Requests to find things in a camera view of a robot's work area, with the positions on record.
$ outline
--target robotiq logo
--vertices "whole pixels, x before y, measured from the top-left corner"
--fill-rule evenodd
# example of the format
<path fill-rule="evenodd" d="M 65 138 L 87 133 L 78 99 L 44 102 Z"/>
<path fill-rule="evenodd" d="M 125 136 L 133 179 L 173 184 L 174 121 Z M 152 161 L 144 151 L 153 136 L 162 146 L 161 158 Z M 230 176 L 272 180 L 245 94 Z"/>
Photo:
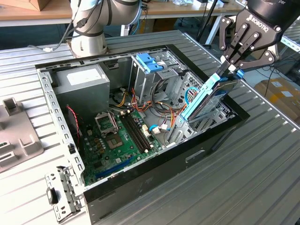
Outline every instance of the robotiq logo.
<path fill-rule="evenodd" d="M 254 24 L 256 24 L 257 26 L 259 26 L 264 32 L 268 32 L 269 28 L 266 27 L 262 22 L 260 22 L 258 19 L 256 19 L 255 17 L 253 17 L 253 15 L 249 15 L 249 17 L 246 19 L 247 21 L 251 21 Z"/>

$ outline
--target floor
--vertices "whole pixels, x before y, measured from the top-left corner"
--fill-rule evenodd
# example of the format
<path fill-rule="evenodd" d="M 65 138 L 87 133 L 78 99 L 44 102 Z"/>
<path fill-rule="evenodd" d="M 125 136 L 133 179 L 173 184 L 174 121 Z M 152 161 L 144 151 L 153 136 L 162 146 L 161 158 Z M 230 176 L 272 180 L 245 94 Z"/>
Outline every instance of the floor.
<path fill-rule="evenodd" d="M 186 32 L 192 37 L 196 37 L 199 18 L 183 18 L 183 20 L 178 19 L 174 25 L 174 30 L 180 30 L 181 32 Z M 107 26 L 105 27 L 104 33 L 106 37 L 110 36 L 119 36 L 120 35 L 120 26 Z M 65 31 L 64 24 L 58 25 L 39 25 L 39 26 L 23 26 L 23 27 L 4 27 L 0 28 L 0 50 L 3 49 L 12 49 L 12 48 L 21 48 L 26 47 L 27 45 L 48 45 L 58 43 Z M 200 43 L 203 44 L 208 36 L 209 29 L 206 29 L 203 37 L 200 40 Z M 209 50 L 217 58 L 220 58 L 222 52 L 218 49 L 218 37 L 216 37 L 212 43 L 212 49 Z M 286 51 L 283 55 L 292 54 L 290 51 Z M 245 80 L 254 87 L 257 83 L 262 80 L 266 80 L 270 76 L 270 71 L 265 71 L 266 68 L 258 69 L 259 73 L 256 70 L 249 71 L 245 73 Z M 284 74 L 272 74 L 271 78 L 284 77 L 287 80 L 290 80 Z M 291 82 L 295 88 L 300 90 L 300 86 Z"/>

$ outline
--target cardboard box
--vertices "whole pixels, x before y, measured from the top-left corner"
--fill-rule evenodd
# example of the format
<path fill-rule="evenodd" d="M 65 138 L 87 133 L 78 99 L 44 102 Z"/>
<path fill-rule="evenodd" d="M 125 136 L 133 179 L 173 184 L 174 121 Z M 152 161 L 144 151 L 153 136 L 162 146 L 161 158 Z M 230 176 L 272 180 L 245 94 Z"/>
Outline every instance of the cardboard box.
<path fill-rule="evenodd" d="M 261 81 L 254 89 L 264 96 L 268 80 Z M 300 124 L 300 91 L 284 78 L 271 79 L 266 98 L 290 119 Z"/>
<path fill-rule="evenodd" d="M 50 0 L 0 0 L 0 4 L 42 11 Z"/>

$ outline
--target wooden table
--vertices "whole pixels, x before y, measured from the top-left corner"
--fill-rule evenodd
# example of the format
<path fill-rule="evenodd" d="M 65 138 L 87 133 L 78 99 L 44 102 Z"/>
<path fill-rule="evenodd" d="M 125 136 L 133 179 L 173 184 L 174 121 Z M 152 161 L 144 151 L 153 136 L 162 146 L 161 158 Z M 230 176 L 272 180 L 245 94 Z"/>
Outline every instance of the wooden table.
<path fill-rule="evenodd" d="M 0 5 L 0 27 L 69 23 L 71 16 L 68 0 L 51 0 L 41 12 Z"/>
<path fill-rule="evenodd" d="M 0 6 L 0 27 L 69 23 L 72 15 L 68 0 L 51 0 L 42 12 L 5 5 Z M 217 19 L 206 44 L 212 42 L 219 28 L 221 17 L 224 15 L 236 15 L 241 9 L 242 6 L 235 3 L 234 0 L 225 4 L 223 8 L 216 8 L 212 16 L 217 16 Z M 203 16 L 204 10 L 205 7 L 199 7 L 196 4 L 177 6 L 171 1 L 151 1 L 148 3 L 147 19 Z M 128 35 L 128 30 L 129 26 L 122 25 L 121 36 Z"/>

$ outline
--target motherboard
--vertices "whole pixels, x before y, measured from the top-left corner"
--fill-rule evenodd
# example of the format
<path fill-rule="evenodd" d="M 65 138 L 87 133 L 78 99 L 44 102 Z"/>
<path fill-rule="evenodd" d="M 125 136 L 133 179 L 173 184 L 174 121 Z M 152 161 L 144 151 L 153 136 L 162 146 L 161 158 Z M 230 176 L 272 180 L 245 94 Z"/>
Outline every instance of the motherboard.
<path fill-rule="evenodd" d="M 161 150 L 137 111 L 119 115 L 102 113 L 95 120 L 94 124 L 81 127 L 80 155 L 85 165 L 85 185 Z"/>

